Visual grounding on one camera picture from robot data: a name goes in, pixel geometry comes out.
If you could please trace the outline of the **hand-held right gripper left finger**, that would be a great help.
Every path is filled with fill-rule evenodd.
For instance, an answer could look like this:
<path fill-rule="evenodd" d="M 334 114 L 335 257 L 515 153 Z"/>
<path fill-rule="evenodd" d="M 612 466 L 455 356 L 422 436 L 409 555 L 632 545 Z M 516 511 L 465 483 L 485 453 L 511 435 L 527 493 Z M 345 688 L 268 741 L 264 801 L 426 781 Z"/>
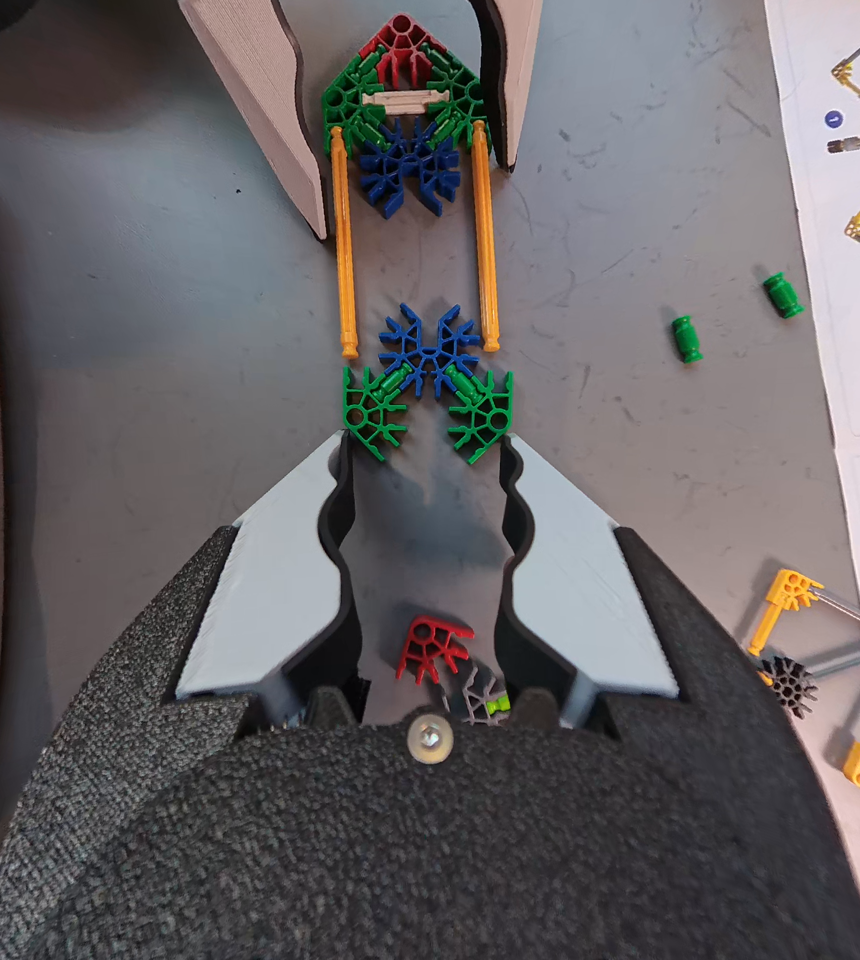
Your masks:
<path fill-rule="evenodd" d="M 307 702 L 359 681 L 362 630 L 340 553 L 354 519 L 350 438 L 338 431 L 236 521 L 177 699 Z"/>

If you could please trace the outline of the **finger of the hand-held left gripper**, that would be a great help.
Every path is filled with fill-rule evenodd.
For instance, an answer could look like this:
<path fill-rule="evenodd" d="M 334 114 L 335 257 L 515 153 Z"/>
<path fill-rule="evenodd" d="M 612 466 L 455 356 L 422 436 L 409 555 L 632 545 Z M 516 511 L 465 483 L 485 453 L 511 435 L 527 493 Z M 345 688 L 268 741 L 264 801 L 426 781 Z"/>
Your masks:
<path fill-rule="evenodd" d="M 320 240 L 323 179 L 303 113 L 303 60 L 278 1 L 181 1 L 221 82 L 280 184 Z"/>
<path fill-rule="evenodd" d="M 532 79 L 541 1 L 471 1 L 481 34 L 480 82 L 498 165 L 514 170 Z"/>

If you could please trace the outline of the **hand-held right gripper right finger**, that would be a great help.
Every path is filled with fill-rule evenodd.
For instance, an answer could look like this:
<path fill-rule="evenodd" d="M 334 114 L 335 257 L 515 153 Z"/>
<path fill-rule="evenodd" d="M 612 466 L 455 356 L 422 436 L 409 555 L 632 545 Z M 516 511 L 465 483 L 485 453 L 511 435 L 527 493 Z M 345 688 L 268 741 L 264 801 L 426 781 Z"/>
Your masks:
<path fill-rule="evenodd" d="M 676 698 L 617 523 L 515 434 L 501 441 L 499 480 L 511 555 L 496 658 L 511 696 L 543 688 L 557 702 L 604 691 Z"/>

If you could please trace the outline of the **red corner connector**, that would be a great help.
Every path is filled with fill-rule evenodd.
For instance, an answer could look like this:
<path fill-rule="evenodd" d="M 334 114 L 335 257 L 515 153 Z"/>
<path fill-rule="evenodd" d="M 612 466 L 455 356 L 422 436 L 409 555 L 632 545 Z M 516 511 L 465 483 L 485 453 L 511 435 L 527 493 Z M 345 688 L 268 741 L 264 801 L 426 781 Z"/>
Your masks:
<path fill-rule="evenodd" d="M 410 672 L 417 686 L 425 677 L 439 685 L 439 662 L 452 674 L 458 674 L 460 663 L 469 661 L 465 642 L 474 638 L 469 627 L 429 614 L 417 615 L 409 626 L 396 678 Z"/>

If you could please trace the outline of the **connector assembly with yellow rods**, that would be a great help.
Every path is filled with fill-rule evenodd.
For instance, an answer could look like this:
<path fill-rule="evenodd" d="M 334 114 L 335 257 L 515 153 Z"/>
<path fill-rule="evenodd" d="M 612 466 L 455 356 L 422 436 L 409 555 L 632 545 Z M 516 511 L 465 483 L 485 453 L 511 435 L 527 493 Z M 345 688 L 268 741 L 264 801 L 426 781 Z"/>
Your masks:
<path fill-rule="evenodd" d="M 358 357 L 349 163 L 388 219 L 413 178 L 423 205 L 440 216 L 460 186 L 460 149 L 472 162 L 472 186 L 484 350 L 500 348 L 491 140 L 482 85 L 448 48 L 406 13 L 390 18 L 331 81 L 322 99 L 331 161 L 342 356 Z"/>

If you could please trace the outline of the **blue snowflake connector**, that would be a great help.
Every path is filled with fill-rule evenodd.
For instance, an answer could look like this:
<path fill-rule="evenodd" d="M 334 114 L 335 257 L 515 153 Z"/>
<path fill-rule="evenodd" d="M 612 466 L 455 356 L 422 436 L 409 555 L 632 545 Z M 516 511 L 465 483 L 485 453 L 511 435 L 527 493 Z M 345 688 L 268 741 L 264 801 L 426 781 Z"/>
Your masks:
<path fill-rule="evenodd" d="M 424 342 L 423 319 L 405 303 L 400 304 L 403 321 L 388 317 L 388 331 L 379 334 L 380 341 L 389 348 L 379 354 L 386 373 L 392 374 L 403 366 L 409 366 L 400 387 L 406 390 L 414 384 L 416 397 L 422 396 L 427 375 L 433 378 L 435 397 L 440 399 L 443 388 L 456 390 L 447 369 L 456 365 L 464 375 L 471 375 L 479 358 L 465 351 L 481 343 L 481 337 L 473 333 L 473 321 L 460 321 L 460 306 L 456 305 L 436 321 L 436 332 L 429 342 Z"/>

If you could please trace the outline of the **multicolour rod connector toy figure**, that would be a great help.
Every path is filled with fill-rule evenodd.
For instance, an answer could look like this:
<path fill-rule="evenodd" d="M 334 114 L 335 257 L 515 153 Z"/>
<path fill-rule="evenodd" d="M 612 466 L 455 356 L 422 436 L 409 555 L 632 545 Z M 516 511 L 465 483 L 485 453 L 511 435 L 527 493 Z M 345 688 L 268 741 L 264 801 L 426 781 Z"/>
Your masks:
<path fill-rule="evenodd" d="M 505 603 L 497 618 L 495 647 L 503 665 L 512 703 L 526 690 L 543 690 L 553 695 L 562 726 L 578 727 L 603 724 L 615 728 L 616 703 L 647 705 L 664 714 L 671 705 L 694 706 L 696 694 L 707 692 L 712 679 L 724 681 L 724 691 L 714 695 L 710 704 L 721 707 L 725 721 L 748 721 L 746 708 L 729 707 L 731 688 L 747 692 L 750 673 L 760 678 L 779 700 L 787 714 L 803 719 L 816 699 L 817 679 L 860 666 L 860 655 L 840 660 L 810 672 L 804 664 L 784 655 L 763 656 L 772 629 L 783 612 L 807 608 L 822 602 L 860 621 L 860 609 L 849 606 L 825 591 L 825 588 L 801 573 L 781 569 L 775 574 L 764 600 L 764 613 L 746 652 L 747 666 L 736 666 L 741 654 L 730 647 L 727 634 L 704 606 L 670 570 L 653 564 L 650 573 L 637 566 L 633 575 L 640 602 L 655 632 L 664 659 L 676 676 L 677 692 L 667 697 L 645 689 L 623 689 L 589 677 L 576 666 L 574 654 L 562 654 L 549 642 L 549 635 L 537 634 L 526 627 Z M 844 777 L 860 788 L 860 740 L 855 740 L 842 766 Z"/>

